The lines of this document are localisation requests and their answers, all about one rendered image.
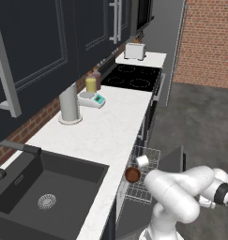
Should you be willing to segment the white paper towel roll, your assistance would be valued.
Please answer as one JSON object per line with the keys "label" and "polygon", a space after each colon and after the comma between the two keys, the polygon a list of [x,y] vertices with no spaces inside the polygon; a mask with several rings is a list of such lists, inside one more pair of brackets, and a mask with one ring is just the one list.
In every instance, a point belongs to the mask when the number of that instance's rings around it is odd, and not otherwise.
{"label": "white paper towel roll", "polygon": [[63,125],[75,125],[83,120],[80,114],[76,83],[63,91],[59,96],[61,114],[58,121]]}

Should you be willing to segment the silver metal cup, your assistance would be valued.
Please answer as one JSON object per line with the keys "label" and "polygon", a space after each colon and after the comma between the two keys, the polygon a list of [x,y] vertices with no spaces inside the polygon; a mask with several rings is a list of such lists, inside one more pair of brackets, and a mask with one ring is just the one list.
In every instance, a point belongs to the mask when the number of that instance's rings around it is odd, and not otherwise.
{"label": "silver metal cup", "polygon": [[139,168],[143,168],[149,165],[149,160],[146,155],[137,157],[136,162]]}

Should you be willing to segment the white toaster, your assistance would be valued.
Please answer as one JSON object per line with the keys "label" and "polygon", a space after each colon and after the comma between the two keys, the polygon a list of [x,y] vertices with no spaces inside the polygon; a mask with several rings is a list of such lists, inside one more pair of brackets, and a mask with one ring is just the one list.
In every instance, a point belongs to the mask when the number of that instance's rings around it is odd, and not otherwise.
{"label": "white toaster", "polygon": [[142,43],[127,43],[124,58],[142,61],[145,58],[145,45]]}

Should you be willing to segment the black hob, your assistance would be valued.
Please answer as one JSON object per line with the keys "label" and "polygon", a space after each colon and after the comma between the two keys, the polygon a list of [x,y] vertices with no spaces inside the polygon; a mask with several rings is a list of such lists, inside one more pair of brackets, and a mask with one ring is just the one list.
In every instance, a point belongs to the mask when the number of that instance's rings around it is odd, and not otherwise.
{"label": "black hob", "polygon": [[152,92],[160,82],[161,69],[118,64],[101,82],[102,85]]}

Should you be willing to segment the dark grey tap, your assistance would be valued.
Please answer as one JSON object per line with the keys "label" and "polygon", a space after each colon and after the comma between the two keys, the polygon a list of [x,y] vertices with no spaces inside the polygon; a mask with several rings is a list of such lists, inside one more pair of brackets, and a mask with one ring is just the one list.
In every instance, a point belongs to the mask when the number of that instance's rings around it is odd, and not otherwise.
{"label": "dark grey tap", "polygon": [[[35,147],[28,144],[12,142],[7,140],[0,142],[0,145],[11,148],[11,149],[20,150],[25,153],[33,154],[34,156],[39,156],[42,152],[42,149],[40,147]],[[0,168],[0,181],[6,176],[7,176],[7,172],[4,169]]]}

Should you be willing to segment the black microwave oven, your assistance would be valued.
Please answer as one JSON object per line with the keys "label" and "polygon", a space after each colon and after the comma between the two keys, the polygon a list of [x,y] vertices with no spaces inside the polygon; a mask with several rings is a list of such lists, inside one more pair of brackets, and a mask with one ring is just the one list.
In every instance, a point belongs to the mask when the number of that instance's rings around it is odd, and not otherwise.
{"label": "black microwave oven", "polygon": [[152,16],[154,0],[132,0],[130,34],[136,36],[154,19]]}

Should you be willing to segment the dark wall cupboard door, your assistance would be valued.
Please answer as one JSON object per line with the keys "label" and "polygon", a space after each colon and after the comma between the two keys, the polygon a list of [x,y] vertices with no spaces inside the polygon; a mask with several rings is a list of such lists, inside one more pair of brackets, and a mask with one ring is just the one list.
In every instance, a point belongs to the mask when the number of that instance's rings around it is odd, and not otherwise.
{"label": "dark wall cupboard door", "polygon": [[74,0],[80,76],[106,59],[130,36],[131,0],[122,0],[121,41],[114,44],[114,0]]}
{"label": "dark wall cupboard door", "polygon": [[[0,142],[79,78],[71,0],[0,0],[0,30],[22,114],[0,108]],[[0,103],[6,100],[0,80]]]}

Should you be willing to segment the white kitchen scale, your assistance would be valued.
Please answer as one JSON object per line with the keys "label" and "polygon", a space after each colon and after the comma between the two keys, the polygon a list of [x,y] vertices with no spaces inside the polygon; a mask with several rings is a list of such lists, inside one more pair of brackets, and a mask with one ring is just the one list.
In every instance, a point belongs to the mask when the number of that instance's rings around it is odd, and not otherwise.
{"label": "white kitchen scale", "polygon": [[106,99],[95,92],[82,92],[78,95],[80,106],[100,109],[106,102]]}

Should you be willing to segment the dark red bottle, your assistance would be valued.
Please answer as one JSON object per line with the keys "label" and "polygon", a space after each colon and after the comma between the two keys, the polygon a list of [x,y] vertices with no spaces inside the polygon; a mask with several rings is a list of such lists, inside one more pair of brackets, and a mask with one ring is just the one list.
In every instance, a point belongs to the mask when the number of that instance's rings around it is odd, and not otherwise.
{"label": "dark red bottle", "polygon": [[101,88],[101,74],[99,72],[99,68],[97,66],[93,67],[93,75],[96,78],[96,85],[97,85],[97,91]]}

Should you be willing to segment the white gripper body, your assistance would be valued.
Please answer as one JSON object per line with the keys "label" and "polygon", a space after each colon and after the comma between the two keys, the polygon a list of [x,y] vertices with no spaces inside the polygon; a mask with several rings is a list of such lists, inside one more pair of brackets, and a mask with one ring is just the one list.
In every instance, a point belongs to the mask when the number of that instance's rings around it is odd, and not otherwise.
{"label": "white gripper body", "polygon": [[202,195],[199,196],[199,204],[202,207],[205,207],[205,208],[214,209],[216,207],[216,204],[214,202],[212,202],[209,199],[203,197]]}

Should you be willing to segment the brown knife block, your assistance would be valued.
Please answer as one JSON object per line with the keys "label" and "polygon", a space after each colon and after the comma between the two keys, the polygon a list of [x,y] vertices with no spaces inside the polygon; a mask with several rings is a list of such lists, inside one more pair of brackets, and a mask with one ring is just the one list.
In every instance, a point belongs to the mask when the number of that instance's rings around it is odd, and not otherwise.
{"label": "brown knife block", "polygon": [[133,41],[132,43],[142,43],[142,39],[144,38],[144,32],[142,31]]}

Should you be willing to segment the yellow jar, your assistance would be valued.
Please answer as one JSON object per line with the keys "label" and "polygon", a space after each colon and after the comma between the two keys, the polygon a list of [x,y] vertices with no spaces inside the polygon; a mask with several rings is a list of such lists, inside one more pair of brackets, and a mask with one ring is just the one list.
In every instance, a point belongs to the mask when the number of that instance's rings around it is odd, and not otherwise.
{"label": "yellow jar", "polygon": [[87,92],[97,92],[97,80],[94,75],[88,75],[85,78],[85,86]]}

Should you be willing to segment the dark grey sink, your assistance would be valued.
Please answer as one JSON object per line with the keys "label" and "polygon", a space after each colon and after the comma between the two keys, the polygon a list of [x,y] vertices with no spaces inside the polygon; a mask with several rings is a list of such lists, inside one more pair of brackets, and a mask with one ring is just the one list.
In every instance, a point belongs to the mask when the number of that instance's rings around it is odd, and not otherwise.
{"label": "dark grey sink", "polygon": [[47,151],[20,154],[0,181],[0,240],[77,240],[107,171]]}

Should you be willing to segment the brown bowl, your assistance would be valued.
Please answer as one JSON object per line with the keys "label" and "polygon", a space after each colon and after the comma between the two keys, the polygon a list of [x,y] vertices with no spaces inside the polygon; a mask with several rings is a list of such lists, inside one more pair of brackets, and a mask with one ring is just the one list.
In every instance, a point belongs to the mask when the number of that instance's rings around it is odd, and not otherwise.
{"label": "brown bowl", "polygon": [[141,178],[141,172],[135,167],[128,167],[125,170],[125,178],[130,183],[136,183]]}

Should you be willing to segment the grey fridge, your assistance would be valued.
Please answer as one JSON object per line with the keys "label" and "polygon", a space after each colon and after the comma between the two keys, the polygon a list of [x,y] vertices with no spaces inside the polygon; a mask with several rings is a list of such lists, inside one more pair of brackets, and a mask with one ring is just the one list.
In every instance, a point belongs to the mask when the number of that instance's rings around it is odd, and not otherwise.
{"label": "grey fridge", "polygon": [[162,67],[165,80],[162,86],[159,105],[168,105],[175,72],[177,47],[187,0],[154,0],[154,19],[144,30],[144,43],[149,52],[166,53]]}

